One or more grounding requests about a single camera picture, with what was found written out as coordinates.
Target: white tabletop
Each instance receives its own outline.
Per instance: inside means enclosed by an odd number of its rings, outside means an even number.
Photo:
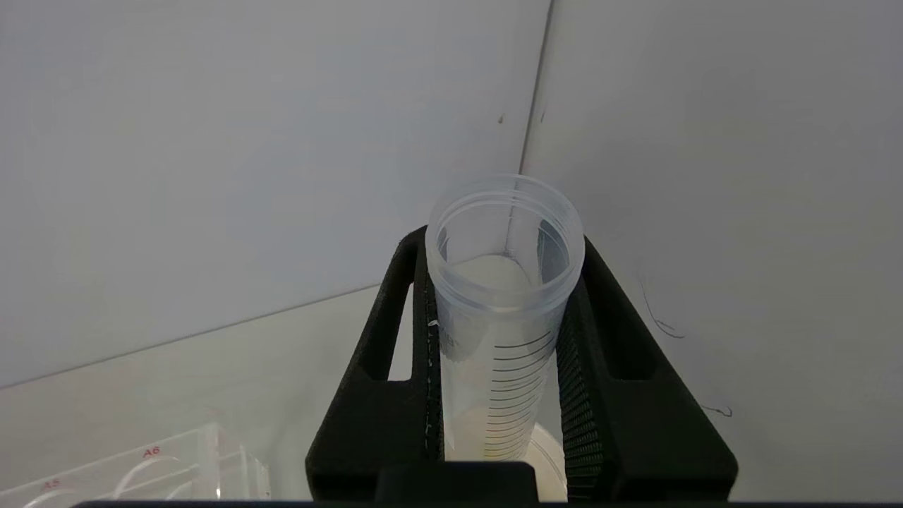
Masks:
[[[211,421],[270,467],[275,499],[310,499],[303,462],[377,288],[0,390],[0,491]],[[410,299],[389,379],[410,376]],[[553,378],[549,390],[557,390]],[[540,420],[561,438],[557,404]]]

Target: clear plastic container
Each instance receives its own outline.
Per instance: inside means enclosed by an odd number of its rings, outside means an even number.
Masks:
[[[426,229],[449,460],[520,458],[530,442],[583,229],[561,193],[505,174],[446,193]]]
[[[92,499],[269,499],[269,475],[219,425],[0,492],[0,508],[66,508]]]

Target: white liquid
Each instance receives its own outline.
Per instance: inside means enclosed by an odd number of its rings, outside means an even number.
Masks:
[[[492,289],[517,291],[530,288],[530,281],[513,259],[489,254],[455,266],[455,272],[470,282]]]
[[[468,280],[484,287],[504,290],[523,290],[530,288],[530,282],[524,270],[512,259],[498,255],[481,256],[461,263],[456,271]],[[539,352],[539,361],[529,367],[528,377],[524,381],[511,384],[501,383],[499,379],[516,378],[518,372],[494,372],[498,364],[495,358],[500,353],[509,357],[530,353],[518,344],[530,342],[533,335],[537,337],[547,331],[544,319],[518,321],[510,319],[493,320],[487,316],[460,315],[451,313],[453,323],[448,324],[447,332],[451,337],[443,340],[452,341],[455,345],[455,358],[446,356],[442,349],[442,400],[443,425],[445,428],[445,455],[449,460],[499,460],[519,458],[526,450],[529,436],[533,430],[535,413],[538,408],[538,397],[545,385],[545,367],[541,356],[551,354],[547,348]],[[496,345],[507,346],[498,349]],[[532,357],[521,362],[530,363]],[[508,399],[496,402],[491,399]],[[516,413],[511,424],[505,423],[504,416]]]

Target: white wall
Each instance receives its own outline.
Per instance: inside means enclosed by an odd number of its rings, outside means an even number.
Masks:
[[[547,7],[3,2],[0,386],[377,283],[517,171]]]
[[[526,173],[712,408],[735,499],[903,499],[901,26],[895,0],[554,4]]]

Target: milky liquid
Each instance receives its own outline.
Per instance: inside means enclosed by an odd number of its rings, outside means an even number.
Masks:
[[[484,287],[530,288],[512,259],[481,256],[455,267]],[[449,460],[517,459],[526,451],[561,312],[520,318],[441,311],[442,414]]]

